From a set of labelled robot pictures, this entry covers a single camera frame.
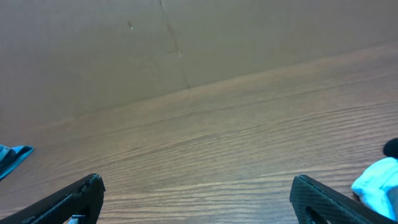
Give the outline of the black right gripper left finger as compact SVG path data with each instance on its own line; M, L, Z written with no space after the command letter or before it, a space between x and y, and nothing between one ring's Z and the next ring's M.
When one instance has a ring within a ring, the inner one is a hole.
M96 224L106 189L98 174L90 174L48 197L9 215L1 224Z

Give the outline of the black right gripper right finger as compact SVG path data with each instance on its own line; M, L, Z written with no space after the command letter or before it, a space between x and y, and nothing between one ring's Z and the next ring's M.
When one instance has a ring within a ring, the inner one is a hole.
M307 175L294 177L289 200L299 224L397 224Z

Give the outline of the blue denim jeans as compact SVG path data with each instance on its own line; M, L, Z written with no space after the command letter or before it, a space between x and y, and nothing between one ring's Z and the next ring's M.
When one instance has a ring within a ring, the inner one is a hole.
M7 147L1 145L0 179L3 180L19 164L21 164L33 151L34 148L32 146Z

